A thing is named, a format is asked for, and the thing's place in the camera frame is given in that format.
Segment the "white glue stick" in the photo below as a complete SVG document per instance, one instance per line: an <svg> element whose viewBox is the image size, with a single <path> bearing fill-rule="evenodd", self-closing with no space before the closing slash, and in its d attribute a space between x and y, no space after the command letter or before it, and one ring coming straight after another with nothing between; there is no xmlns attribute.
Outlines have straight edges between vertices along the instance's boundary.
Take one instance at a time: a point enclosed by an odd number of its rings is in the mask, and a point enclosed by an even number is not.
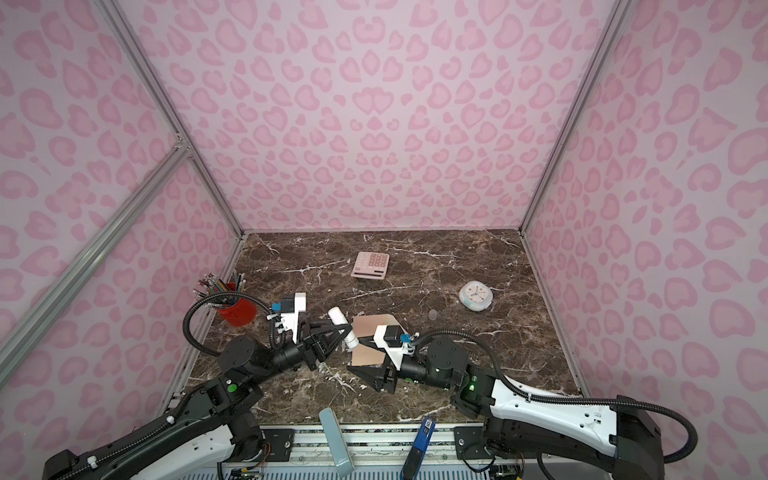
<svg viewBox="0 0 768 480"><path fill-rule="evenodd" d="M342 334L343 342L349 350L354 350L359 345L359 340L355 334L352 324L348 321L339 307L333 307L328 311L331 322L339 328Z"/></svg>

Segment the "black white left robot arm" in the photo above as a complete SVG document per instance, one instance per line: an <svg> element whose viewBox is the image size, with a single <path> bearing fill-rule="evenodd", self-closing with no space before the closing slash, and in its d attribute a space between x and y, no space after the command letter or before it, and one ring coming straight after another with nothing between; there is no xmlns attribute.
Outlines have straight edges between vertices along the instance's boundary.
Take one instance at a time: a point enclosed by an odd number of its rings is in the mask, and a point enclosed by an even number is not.
<svg viewBox="0 0 768 480"><path fill-rule="evenodd" d="M275 449L252 408L262 384L301 366L327 360L353 331L348 322L302 323L295 339L266 346L239 335L213 356L218 376L184 394L176 407L101 447L75 454L63 450L44 464L45 479L131 479L180 460L181 476L202 465L263 462Z"/></svg>

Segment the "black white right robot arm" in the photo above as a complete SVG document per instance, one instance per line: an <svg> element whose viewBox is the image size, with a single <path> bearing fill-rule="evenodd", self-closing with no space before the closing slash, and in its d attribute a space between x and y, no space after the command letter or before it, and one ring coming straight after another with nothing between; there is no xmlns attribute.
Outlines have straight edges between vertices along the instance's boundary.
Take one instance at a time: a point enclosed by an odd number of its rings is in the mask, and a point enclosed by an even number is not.
<svg viewBox="0 0 768 480"><path fill-rule="evenodd" d="M357 337L352 350L383 354L381 362L350 366L375 391L393 393L401 380L446 390L454 408L483 418L480 447L491 458L530 453L582 462L614 479L662 479L665 468L699 443L694 424L661 405L618 395L593 398L547 393L507 376L480 338L439 329L408 335L380 325Z"/></svg>

